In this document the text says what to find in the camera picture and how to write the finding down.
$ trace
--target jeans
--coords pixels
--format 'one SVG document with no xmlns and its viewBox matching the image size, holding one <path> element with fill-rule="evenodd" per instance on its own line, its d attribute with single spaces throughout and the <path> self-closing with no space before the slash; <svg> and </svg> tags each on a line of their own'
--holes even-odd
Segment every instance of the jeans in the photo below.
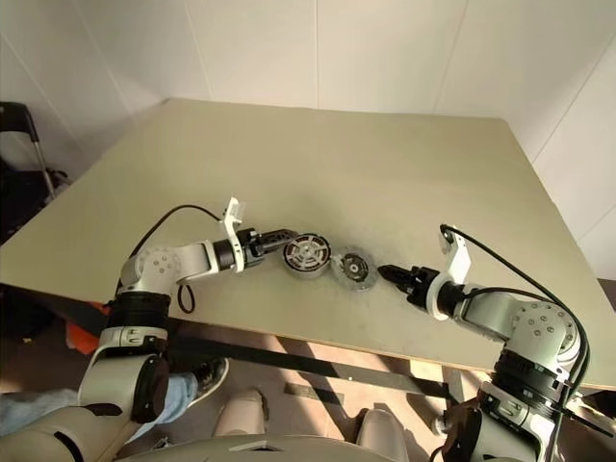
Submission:
<svg viewBox="0 0 616 462">
<path fill-rule="evenodd" d="M 167 424 L 180 417 L 196 397 L 196 377 L 190 373 L 169 376 L 165 408 L 154 422 L 145 423 L 129 441 L 142 436 L 155 424 Z M 0 395 L 0 436 L 14 433 L 42 416 L 67 406 L 77 405 L 74 390 L 54 390 L 42 393 L 5 393 Z"/>
</svg>

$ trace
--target floor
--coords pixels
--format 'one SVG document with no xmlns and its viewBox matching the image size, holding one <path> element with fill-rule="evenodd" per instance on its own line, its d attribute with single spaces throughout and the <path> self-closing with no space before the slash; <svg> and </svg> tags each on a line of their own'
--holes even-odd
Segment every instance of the floor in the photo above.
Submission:
<svg viewBox="0 0 616 462">
<path fill-rule="evenodd" d="M 265 347 L 274 351 L 314 356 L 319 359 L 347 363 L 381 371 L 410 373 L 419 378 L 442 380 L 440 366 L 408 362 L 373 354 L 322 346 L 272 336 L 242 332 L 209 325 L 183 326 L 183 333 L 204 336 L 250 347 Z M 64 326 L 54 321 L 29 344 L 1 345 L 0 392 L 45 391 L 79 386 L 88 358 L 70 350 L 64 343 Z M 481 372 L 464 372 L 464 392 L 470 398 L 485 378 Z M 211 436 L 218 413 L 233 393 L 257 387 L 269 404 L 269 434 L 309 434 L 353 441 L 356 434 L 355 418 L 362 409 L 378 407 L 396 415 L 404 428 L 406 445 L 411 461 L 426 461 L 431 451 L 444 443 L 429 426 L 445 409 L 439 398 L 407 396 L 404 392 L 365 385 L 341 379 L 320 376 L 241 361 L 232 361 L 227 380 L 208 399 L 200 401 L 184 416 L 173 423 L 158 425 L 140 439 L 127 445 L 121 456 L 150 449 L 156 442 L 168 437 L 172 444 Z M 563 436 L 576 441 L 574 451 L 566 450 L 568 461 L 590 460 L 588 448 L 597 451 L 596 460 L 607 460 L 602 448 L 597 449 L 595 435 L 588 436 L 574 426 L 563 425 Z"/>
</svg>

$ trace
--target wire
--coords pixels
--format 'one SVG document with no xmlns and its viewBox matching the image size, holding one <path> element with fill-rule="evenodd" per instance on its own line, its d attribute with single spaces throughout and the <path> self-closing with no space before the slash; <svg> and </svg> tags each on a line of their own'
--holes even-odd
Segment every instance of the wire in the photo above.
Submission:
<svg viewBox="0 0 616 462">
<path fill-rule="evenodd" d="M 497 252 L 492 250 L 487 245 L 481 243 L 480 241 L 475 239 L 473 236 L 469 236 L 465 232 L 458 230 L 457 228 L 454 228 L 447 224 L 441 224 L 441 233 L 444 236 L 447 236 L 446 231 L 449 231 L 451 234 L 457 234 L 458 236 L 461 236 L 467 241 L 475 244 L 477 247 L 479 247 L 481 250 L 486 252 L 488 255 L 492 256 L 493 258 L 498 260 L 500 263 L 505 265 L 507 268 L 509 268 L 516 274 L 518 274 L 526 282 L 528 282 L 529 284 L 531 284 L 532 286 L 536 287 L 541 292 L 543 292 L 545 295 L 547 295 L 551 301 L 553 301 L 560 308 L 562 308 L 569 316 L 571 316 L 574 322 L 576 323 L 577 332 L 579 333 L 580 354 L 577 356 L 576 361 L 574 362 L 574 365 L 571 368 L 572 374 L 575 371 L 576 378 L 573 381 L 571 381 L 571 386 L 569 389 L 566 387 L 563 388 L 563 391 L 560 395 L 560 401 L 558 402 L 558 406 L 561 409 L 564 409 L 564 407 L 567 405 L 567 401 L 569 400 L 569 397 L 575 394 L 576 390 L 581 384 L 581 381 L 584 375 L 586 374 L 586 370 L 588 369 L 588 364 L 590 362 L 590 345 L 588 343 L 588 337 L 586 336 L 586 331 L 584 330 L 584 327 L 581 325 L 581 322 L 579 321 L 578 317 L 574 315 L 574 313 L 569 309 L 567 305 L 565 305 L 562 302 L 560 298 L 558 298 L 556 295 L 554 295 L 546 287 L 544 287 L 542 284 L 534 280 L 528 274 L 523 272 L 521 269 L 509 263 L 506 259 L 501 257 Z M 560 431 L 561 423 L 562 423 L 562 412 L 557 412 L 556 417 L 554 418 L 554 430 L 552 432 L 552 435 L 550 436 L 550 442 L 548 444 L 547 457 L 546 457 L 547 461 L 552 461 L 553 459 L 554 450 L 556 447 L 556 439 L 558 437 L 558 432 Z"/>
<path fill-rule="evenodd" d="M 476 289 L 464 295 L 462 299 L 468 300 L 470 298 L 475 298 L 478 295 L 490 294 L 492 292 L 504 292 L 506 294 L 524 295 L 524 296 L 529 296 L 530 298 L 534 298 L 535 300 L 545 301 L 546 303 L 553 303 L 553 300 L 546 298 L 544 296 L 534 294 L 533 292 L 523 291 L 521 289 L 512 289 L 510 287 L 485 287 L 483 289 Z"/>
<path fill-rule="evenodd" d="M 435 449 L 431 454 L 430 454 L 430 460 L 429 462 L 434 462 L 436 460 L 436 456 L 439 455 L 439 452 L 441 452 L 443 450 L 443 446 L 439 446 L 437 449 Z"/>
<path fill-rule="evenodd" d="M 204 214 L 209 215 L 210 217 L 212 217 L 213 219 L 215 219 L 216 221 L 220 221 L 220 218 L 217 217 L 216 215 L 214 215 L 212 212 L 210 212 L 208 209 L 206 209 L 205 207 L 201 207 L 199 205 L 194 205 L 194 204 L 182 204 L 182 205 L 178 205 L 177 207 L 173 207 L 171 210 L 169 210 L 166 214 L 164 214 L 162 217 L 160 217 L 158 219 L 158 221 L 156 221 L 156 223 L 154 223 L 154 225 L 147 231 L 147 233 L 145 233 L 143 235 L 143 237 L 139 240 L 139 242 L 137 243 L 137 245 L 135 245 L 135 248 L 133 248 L 133 251 L 131 252 L 129 258 L 134 257 L 135 255 L 137 255 L 139 253 L 139 251 L 141 250 L 141 248 L 143 247 L 143 245 L 147 242 L 148 239 L 150 239 L 152 237 L 152 235 L 156 232 L 156 230 L 158 228 L 160 228 L 160 226 L 174 213 L 178 212 L 179 210 L 184 210 L 184 209 L 195 209 L 198 210 L 199 212 L 203 212 Z M 118 279 L 117 280 L 117 286 L 115 287 L 115 291 L 117 292 L 117 289 L 119 289 L 121 287 L 121 281 Z M 184 304 L 184 298 L 183 298 L 183 293 L 184 293 L 184 288 L 186 288 L 187 292 L 189 293 L 189 297 L 191 299 L 191 305 L 190 307 L 187 307 Z M 180 310 L 182 310 L 184 313 L 186 314 L 190 314 L 194 311 L 194 306 L 195 306 L 195 302 L 194 302 L 194 292 L 193 289 L 191 288 L 191 286 L 189 285 L 180 285 L 178 291 L 177 291 L 177 304 L 180 307 Z"/>
</svg>

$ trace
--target robotic arm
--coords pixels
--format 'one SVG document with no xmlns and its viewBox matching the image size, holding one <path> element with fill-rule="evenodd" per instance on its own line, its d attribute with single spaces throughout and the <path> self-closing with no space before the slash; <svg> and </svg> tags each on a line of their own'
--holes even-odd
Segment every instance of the robotic arm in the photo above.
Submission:
<svg viewBox="0 0 616 462">
<path fill-rule="evenodd" d="M 223 270 L 242 272 L 296 236 L 285 229 L 236 232 L 241 209 L 231 198 L 222 221 L 224 240 L 149 248 L 126 262 L 79 389 L 79 406 L 3 438 L 3 460 L 38 460 L 42 454 L 46 460 L 113 460 L 141 424 L 160 415 L 168 383 L 166 322 L 175 287 Z"/>
<path fill-rule="evenodd" d="M 521 301 L 505 290 L 463 284 L 471 260 L 464 239 L 441 236 L 447 268 L 411 270 L 392 265 L 380 274 L 430 316 L 452 319 L 491 340 L 504 342 L 492 376 L 477 398 L 454 414 L 445 460 L 545 460 L 568 368 L 580 354 L 572 316 L 556 303 Z"/>
</svg>

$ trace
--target black shoe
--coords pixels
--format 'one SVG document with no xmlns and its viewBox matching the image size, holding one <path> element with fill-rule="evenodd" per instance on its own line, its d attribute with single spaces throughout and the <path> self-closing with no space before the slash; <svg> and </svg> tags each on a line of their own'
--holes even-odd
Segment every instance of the black shoe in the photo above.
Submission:
<svg viewBox="0 0 616 462">
<path fill-rule="evenodd" d="M 218 389 L 229 373 L 229 360 L 227 358 L 212 359 L 201 364 L 192 373 L 196 377 L 198 388 L 196 396 L 188 407 L 193 406 Z"/>
</svg>

